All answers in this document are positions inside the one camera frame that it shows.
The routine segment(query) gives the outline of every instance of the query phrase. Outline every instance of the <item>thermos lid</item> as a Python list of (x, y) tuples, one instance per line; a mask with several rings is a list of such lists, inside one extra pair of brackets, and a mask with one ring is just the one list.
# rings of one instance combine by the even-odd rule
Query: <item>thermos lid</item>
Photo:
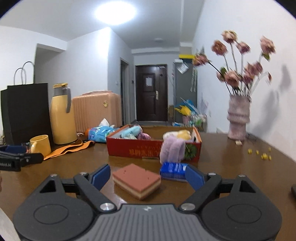
[(56, 84), (56, 85), (53, 86), (53, 88), (55, 89), (55, 88), (60, 88), (60, 87), (63, 87), (63, 86), (67, 87), (68, 83)]

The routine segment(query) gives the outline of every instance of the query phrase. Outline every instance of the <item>dark brown door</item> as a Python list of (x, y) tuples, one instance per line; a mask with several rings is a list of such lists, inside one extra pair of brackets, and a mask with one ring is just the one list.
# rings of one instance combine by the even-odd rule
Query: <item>dark brown door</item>
[(168, 81), (166, 65), (136, 66), (138, 121), (168, 120)]

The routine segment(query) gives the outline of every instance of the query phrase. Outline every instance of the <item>red cardboard box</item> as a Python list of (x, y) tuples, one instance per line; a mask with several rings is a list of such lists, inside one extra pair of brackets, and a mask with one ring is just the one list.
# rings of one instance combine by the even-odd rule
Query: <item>red cardboard box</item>
[(151, 136), (152, 140), (122, 139), (123, 130), (131, 127), (125, 125), (107, 136), (107, 148), (110, 156), (122, 156), (132, 158), (159, 158), (163, 134), (169, 131), (188, 130), (194, 142), (186, 142), (185, 160), (198, 162), (202, 140), (195, 127), (184, 128), (177, 126), (141, 126), (144, 133)]

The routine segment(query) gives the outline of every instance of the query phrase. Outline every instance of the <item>pink suitcase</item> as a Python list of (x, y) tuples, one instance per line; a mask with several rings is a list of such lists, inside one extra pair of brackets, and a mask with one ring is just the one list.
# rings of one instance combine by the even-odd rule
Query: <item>pink suitcase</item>
[(93, 91), (72, 99), (77, 133), (96, 127), (105, 118), (110, 125), (122, 126), (121, 98), (112, 91)]

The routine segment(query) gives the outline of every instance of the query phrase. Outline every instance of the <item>table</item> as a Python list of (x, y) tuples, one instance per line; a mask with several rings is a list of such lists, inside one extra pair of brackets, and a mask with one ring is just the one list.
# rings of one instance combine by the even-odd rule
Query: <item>table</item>
[[(290, 188), (296, 183), (296, 163), (275, 148), (270, 152), (271, 161), (262, 160), (263, 152), (269, 154), (269, 145), (259, 139), (246, 140), (243, 146), (236, 146), (225, 134), (200, 133), (200, 136), (200, 160), (194, 165), (204, 173), (216, 172), (223, 178), (235, 178), (238, 174), (247, 175), (282, 214), (282, 228), (276, 240), (295, 240), (296, 200)], [(248, 154), (249, 148), (253, 150), (253, 154)], [(260, 151), (260, 155), (256, 155), (256, 150)], [(157, 160), (108, 156), (107, 146), (96, 144), (80, 152), (24, 167), (21, 172), (1, 172), (3, 191), (0, 193), (0, 207), (12, 218), (17, 207), (51, 173), (57, 173), (61, 178), (71, 178), (81, 171), (93, 172), (104, 163), (108, 163), (112, 171), (130, 163), (153, 172), (159, 172), (160, 169)], [(174, 203), (178, 206), (193, 193), (193, 189), (188, 183), (163, 180), (159, 190), (145, 201), (139, 201), (114, 186), (110, 178), (101, 192), (117, 206), (122, 203)]]

